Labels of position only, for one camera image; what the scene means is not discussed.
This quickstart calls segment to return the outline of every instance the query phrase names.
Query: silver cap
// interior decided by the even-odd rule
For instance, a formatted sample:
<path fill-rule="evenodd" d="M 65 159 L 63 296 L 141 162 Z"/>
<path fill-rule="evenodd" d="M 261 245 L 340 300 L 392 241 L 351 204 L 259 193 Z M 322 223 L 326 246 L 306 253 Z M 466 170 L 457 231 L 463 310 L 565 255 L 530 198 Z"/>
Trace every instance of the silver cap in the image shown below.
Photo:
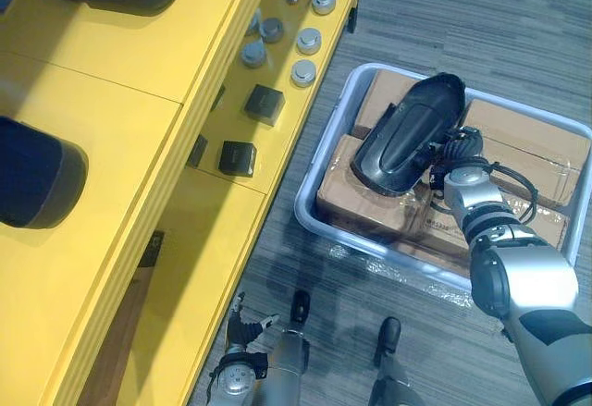
<path fill-rule="evenodd" d="M 298 33 L 296 45 L 304 55 L 315 54 L 321 48 L 321 32 L 313 28 L 301 30 Z"/>
<path fill-rule="evenodd" d="M 294 83 L 299 87 L 308 87 L 315 82 L 316 66 L 315 63 L 303 59 L 294 63 L 292 66 L 291 77 Z"/>
<path fill-rule="evenodd" d="M 278 18 L 269 18 L 259 26 L 259 32 L 266 43 L 276 43 L 284 35 L 284 25 Z"/>
<path fill-rule="evenodd" d="M 247 43 L 240 52 L 240 58 L 245 66 L 258 68 L 265 63 L 265 46 L 261 39 L 254 43 Z"/>
<path fill-rule="evenodd" d="M 313 10 L 319 15 L 328 15 L 335 9 L 337 0 L 313 0 Z"/>

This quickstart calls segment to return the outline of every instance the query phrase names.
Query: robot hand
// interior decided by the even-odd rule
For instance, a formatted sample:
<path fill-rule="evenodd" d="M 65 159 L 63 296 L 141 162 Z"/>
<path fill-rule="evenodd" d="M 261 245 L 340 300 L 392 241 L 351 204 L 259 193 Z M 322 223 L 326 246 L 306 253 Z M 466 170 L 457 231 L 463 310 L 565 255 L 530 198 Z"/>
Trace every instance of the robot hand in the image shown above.
<path fill-rule="evenodd" d="M 207 389 L 207 404 L 211 406 L 250 405 L 255 381 L 267 376 L 267 354 L 249 353 L 247 346 L 264 330 L 275 324 L 279 315 L 270 315 L 259 323 L 243 323 L 243 300 L 244 292 L 241 292 L 234 297 L 230 305 L 226 353 L 218 367 L 210 374 L 212 379 Z"/>
<path fill-rule="evenodd" d="M 264 330 L 278 322 L 279 315 L 272 314 L 259 323 L 243 323 L 241 320 L 244 292 L 235 295 L 230 305 L 230 318 L 226 329 L 226 353 L 244 352 L 252 341 L 255 341 Z"/>

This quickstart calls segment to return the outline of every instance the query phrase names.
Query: yellow panel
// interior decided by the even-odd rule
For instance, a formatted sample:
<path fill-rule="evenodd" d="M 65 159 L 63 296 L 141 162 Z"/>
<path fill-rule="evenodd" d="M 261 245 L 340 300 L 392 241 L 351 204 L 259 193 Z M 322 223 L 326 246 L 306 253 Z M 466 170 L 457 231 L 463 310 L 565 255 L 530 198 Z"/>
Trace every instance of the yellow panel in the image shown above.
<path fill-rule="evenodd" d="M 84 191 L 60 225 L 0 225 L 0 403 L 37 404 L 70 364 L 72 337 L 85 333 L 81 318 L 179 105 L 17 55 L 0 54 L 0 77 L 3 115 L 89 157 Z"/>
<path fill-rule="evenodd" d="M 72 0 L 14 0 L 0 21 L 0 50 L 183 102 L 221 22 L 235 19 L 228 9 L 240 1 L 175 0 L 141 17 Z"/>
<path fill-rule="evenodd" d="M 260 68 L 247 68 L 241 62 L 241 54 L 235 56 L 224 79 L 225 94 L 203 126 L 202 134 L 208 140 L 208 146 L 200 169 L 262 193 L 271 191 L 290 151 L 290 139 L 295 136 L 303 115 L 313 101 L 354 2 L 337 0 L 333 12 L 320 16 L 312 11 L 311 1 L 300 0 L 296 6 L 288 6 L 285 0 L 261 2 L 263 17 L 280 18 L 284 23 L 285 34 L 278 43 L 265 45 L 267 61 Z M 314 55 L 302 55 L 296 49 L 296 35 L 307 27 L 314 27 L 322 33 L 321 49 Z M 242 45 L 254 39 L 246 37 Z M 291 67 L 300 59 L 310 59 L 317 68 L 317 80 L 304 89 L 294 85 L 290 79 Z M 255 84 L 284 93 L 286 103 L 274 127 L 251 119 L 244 111 Z M 255 145 L 257 158 L 252 178 L 229 177 L 218 171 L 219 156 L 225 140 L 250 141 Z"/>
<path fill-rule="evenodd" d="M 195 355 L 216 331 L 246 261 L 264 195 L 186 169 L 158 228 L 165 240 L 133 341 L 118 404 L 184 404 Z"/>

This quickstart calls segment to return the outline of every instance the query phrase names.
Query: black shoe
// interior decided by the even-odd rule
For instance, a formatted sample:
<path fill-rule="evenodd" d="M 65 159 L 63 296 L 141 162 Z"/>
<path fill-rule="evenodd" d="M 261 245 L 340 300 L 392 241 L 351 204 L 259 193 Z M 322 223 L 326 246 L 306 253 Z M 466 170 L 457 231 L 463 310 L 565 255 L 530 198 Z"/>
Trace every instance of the black shoe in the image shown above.
<path fill-rule="evenodd" d="M 394 316 L 389 316 L 382 322 L 378 333 L 378 344 L 374 353 L 374 366 L 380 366 L 380 358 L 385 351 L 394 352 L 399 344 L 401 336 L 401 321 Z"/>
<path fill-rule="evenodd" d="M 290 321 L 303 325 L 308 318 L 308 312 L 311 308 L 311 296 L 305 290 L 296 290 L 292 298 L 292 307 L 290 310 Z"/>

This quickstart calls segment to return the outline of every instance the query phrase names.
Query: gray carpet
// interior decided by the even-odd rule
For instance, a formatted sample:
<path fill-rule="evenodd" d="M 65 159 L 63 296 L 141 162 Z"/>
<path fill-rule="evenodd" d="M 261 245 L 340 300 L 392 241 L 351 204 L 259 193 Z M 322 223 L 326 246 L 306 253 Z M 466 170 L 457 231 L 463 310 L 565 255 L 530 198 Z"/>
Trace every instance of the gray carpet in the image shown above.
<path fill-rule="evenodd" d="M 295 288 L 310 291 L 302 405 L 367 403 L 377 330 L 390 314 L 402 321 L 400 360 L 427 405 L 537 404 L 500 325 L 466 294 L 308 233 L 292 206 L 339 91 L 362 63 L 453 72 L 470 87 L 592 125 L 591 22 L 592 0 L 361 0 L 357 31 L 341 38 L 240 283 L 250 320 L 285 319 Z M 577 312 L 588 323 L 590 216 L 576 265 Z M 252 350 L 271 350 L 279 332 L 269 330 Z M 223 342 L 218 333 L 190 404 L 205 404 Z"/>

